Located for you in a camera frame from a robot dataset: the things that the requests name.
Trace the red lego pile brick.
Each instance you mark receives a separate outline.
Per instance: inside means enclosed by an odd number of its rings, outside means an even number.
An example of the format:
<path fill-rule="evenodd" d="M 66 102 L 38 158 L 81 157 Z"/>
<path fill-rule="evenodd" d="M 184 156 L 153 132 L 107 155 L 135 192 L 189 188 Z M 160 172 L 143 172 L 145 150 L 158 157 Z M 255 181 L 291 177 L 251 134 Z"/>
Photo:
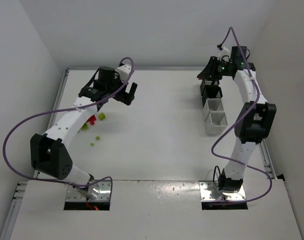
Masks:
<path fill-rule="evenodd" d="M 87 122 L 90 124 L 90 125 L 94 125 L 95 124 L 95 121 L 96 121 L 96 116 L 95 115 L 92 115 L 88 120 Z"/>

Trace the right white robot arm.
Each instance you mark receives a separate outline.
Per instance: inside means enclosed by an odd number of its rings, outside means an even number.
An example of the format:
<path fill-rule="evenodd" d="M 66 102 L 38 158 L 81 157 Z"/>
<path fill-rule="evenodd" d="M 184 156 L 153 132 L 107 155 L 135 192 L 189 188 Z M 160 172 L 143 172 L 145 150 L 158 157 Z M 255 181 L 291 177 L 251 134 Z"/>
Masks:
<path fill-rule="evenodd" d="M 232 77 L 241 95 L 243 107 L 234 125 L 236 142 L 228 164 L 219 173 L 217 188 L 220 191 L 236 192 L 243 184 L 244 171 L 253 150 L 270 133 L 276 105 L 269 103 L 261 93 L 255 78 L 255 66 L 247 62 L 249 50 L 246 46 L 233 46 L 231 51 L 218 46 L 219 56 L 212 56 L 206 67 L 197 75 L 201 81 L 204 103 L 218 99 L 221 95 L 219 82 L 223 77 Z"/>

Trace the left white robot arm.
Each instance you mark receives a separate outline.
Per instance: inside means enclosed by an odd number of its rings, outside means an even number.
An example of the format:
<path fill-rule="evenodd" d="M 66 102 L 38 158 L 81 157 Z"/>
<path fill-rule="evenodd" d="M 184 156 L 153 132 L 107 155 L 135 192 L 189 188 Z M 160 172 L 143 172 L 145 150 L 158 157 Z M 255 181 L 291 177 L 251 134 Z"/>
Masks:
<path fill-rule="evenodd" d="M 43 134 L 33 135 L 30 141 L 32 167 L 53 180 L 88 188 L 94 178 L 73 164 L 68 146 L 81 127 L 110 98 L 127 106 L 131 104 L 137 84 L 132 83 L 129 92 L 126 92 L 126 87 L 133 72 L 131 65 L 123 63 L 117 68 L 99 67 L 81 88 L 71 110 Z"/>

